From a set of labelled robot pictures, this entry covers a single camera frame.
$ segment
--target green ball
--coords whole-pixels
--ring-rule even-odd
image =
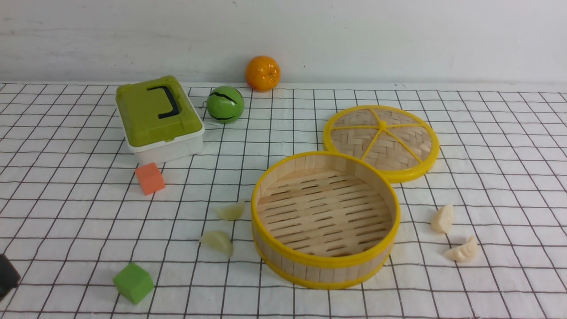
[[[232,86],[219,86],[207,98],[207,111],[221,123],[232,123],[244,112],[242,94]]]

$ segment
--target green lid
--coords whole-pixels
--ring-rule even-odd
[[[169,142],[198,132],[203,126],[173,76],[118,87],[116,105],[133,147]]]

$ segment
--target bamboo steamer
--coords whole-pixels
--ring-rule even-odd
[[[380,105],[351,107],[331,117],[323,131],[325,150],[359,158],[390,183],[419,178],[435,164],[439,140],[409,112]]]
[[[340,153],[283,159],[262,175],[251,202],[258,253],[276,274],[308,288],[342,289],[375,275],[400,225],[386,178]]]

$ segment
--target black handle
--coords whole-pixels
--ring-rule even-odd
[[[175,116],[175,115],[179,114],[179,106],[177,105],[177,101],[175,100],[174,95],[171,94],[170,88],[165,86],[165,85],[160,85],[160,86],[152,87],[152,88],[147,89],[147,90],[151,91],[151,90],[157,90],[157,89],[162,89],[166,93],[167,99],[170,100],[170,104],[171,104],[171,108],[172,108],[171,112],[158,114],[158,119],[165,119],[166,117]]]

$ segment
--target bamboo steamer lid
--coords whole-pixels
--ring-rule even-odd
[[[417,179],[439,155],[431,127],[409,112],[380,105],[357,106],[329,119],[323,132],[325,150],[359,158],[390,183]]]

